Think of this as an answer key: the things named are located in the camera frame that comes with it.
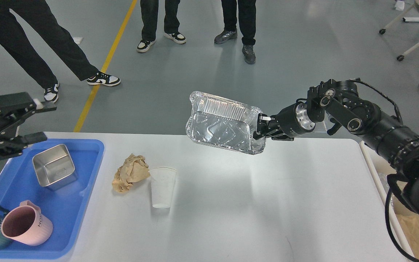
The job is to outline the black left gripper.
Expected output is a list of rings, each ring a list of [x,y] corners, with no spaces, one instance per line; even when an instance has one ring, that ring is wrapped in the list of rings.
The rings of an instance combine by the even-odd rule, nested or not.
[[[55,111],[53,102],[42,102],[33,99],[27,92],[19,92],[0,96],[0,133],[16,133],[18,126],[27,118],[42,112]],[[0,160],[6,160],[22,155],[22,151],[31,144],[46,141],[44,132],[25,136],[6,138],[0,136]]]

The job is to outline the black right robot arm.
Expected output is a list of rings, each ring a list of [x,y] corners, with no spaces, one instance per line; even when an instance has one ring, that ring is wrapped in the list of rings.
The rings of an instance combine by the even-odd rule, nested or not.
[[[419,214],[419,135],[403,124],[397,104],[394,104],[395,115],[390,116],[376,104],[361,99],[357,83],[362,81],[330,79],[309,88],[307,98],[297,99],[276,115],[259,114],[253,138],[293,141],[296,136],[312,132],[316,123],[324,121],[326,113],[333,123],[327,131],[329,135],[344,127],[359,136],[396,170],[396,174],[387,176],[390,188],[384,205],[386,229],[397,250],[417,262],[417,258],[402,249],[391,232],[389,208],[394,195],[407,209]]]

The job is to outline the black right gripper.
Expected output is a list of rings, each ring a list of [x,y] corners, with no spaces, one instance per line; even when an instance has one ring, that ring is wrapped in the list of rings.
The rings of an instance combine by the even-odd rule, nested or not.
[[[271,121],[276,123],[273,129],[278,129],[273,134],[270,128]],[[253,139],[259,140],[264,137],[271,137],[272,140],[293,141],[296,136],[312,132],[315,126],[316,124],[310,120],[307,114],[306,103],[295,103],[270,117],[266,114],[258,114]]]

